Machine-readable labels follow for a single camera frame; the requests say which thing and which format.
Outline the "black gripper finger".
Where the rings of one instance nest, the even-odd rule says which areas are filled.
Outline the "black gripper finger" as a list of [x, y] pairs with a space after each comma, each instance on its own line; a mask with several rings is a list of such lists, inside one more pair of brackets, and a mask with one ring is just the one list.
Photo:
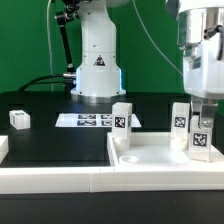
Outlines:
[[199, 115], [201, 112], [202, 102], [200, 99], [191, 99], [191, 110], [193, 115]]
[[200, 127], [213, 128], [214, 117], [218, 107], [218, 101], [214, 99], [203, 99], [200, 107]]

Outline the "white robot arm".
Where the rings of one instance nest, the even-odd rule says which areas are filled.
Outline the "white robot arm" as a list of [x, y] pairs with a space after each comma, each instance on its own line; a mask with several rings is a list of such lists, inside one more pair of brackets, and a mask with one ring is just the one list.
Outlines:
[[[72, 93], [91, 102], [125, 90], [116, 64], [116, 27], [107, 9], [130, 0], [80, 0], [82, 63]], [[224, 0], [166, 0], [178, 21], [177, 45], [183, 51], [183, 85], [201, 128], [213, 126], [217, 101], [224, 99]]]

